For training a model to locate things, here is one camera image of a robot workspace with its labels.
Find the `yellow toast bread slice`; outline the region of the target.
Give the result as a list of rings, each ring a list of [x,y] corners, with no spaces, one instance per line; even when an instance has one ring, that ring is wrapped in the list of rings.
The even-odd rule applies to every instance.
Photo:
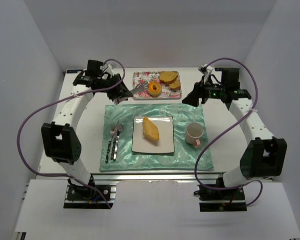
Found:
[[[142,122],[143,135],[152,142],[159,141],[159,131],[154,123],[149,118],[144,117]]]

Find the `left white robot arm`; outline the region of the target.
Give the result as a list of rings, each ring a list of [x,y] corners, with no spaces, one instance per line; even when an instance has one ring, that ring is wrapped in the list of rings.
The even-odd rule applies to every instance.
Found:
[[[82,147],[76,134],[78,122],[88,103],[96,93],[101,92],[115,104],[133,96],[123,82],[125,74],[114,73],[113,62],[117,68],[123,68],[115,59],[105,62],[89,60],[87,69],[74,79],[61,112],[51,123],[44,123],[41,127],[46,156],[65,170],[73,184],[91,185],[92,175],[80,158]]]

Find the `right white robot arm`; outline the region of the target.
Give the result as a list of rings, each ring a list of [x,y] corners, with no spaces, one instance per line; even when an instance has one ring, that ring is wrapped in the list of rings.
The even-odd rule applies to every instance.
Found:
[[[280,176],[284,166],[287,142],[277,138],[259,117],[250,93],[240,88],[238,68],[201,66],[202,78],[183,103],[198,107],[208,99],[220,99],[238,121],[246,142],[238,167],[217,178],[215,190],[231,190],[261,178]]]

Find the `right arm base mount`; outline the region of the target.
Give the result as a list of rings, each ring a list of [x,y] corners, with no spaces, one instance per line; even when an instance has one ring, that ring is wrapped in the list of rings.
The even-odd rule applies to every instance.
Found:
[[[201,185],[193,192],[199,198],[200,212],[245,212],[245,194],[242,189],[211,190]]]

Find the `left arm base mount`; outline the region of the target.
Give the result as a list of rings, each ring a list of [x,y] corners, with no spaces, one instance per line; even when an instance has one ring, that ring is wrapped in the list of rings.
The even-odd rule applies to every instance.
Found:
[[[94,187],[103,194],[106,201],[112,207],[115,200],[116,186],[109,184],[96,184]],[[84,186],[77,186],[75,184],[72,184],[70,180],[68,180],[63,208],[110,209],[100,193]]]

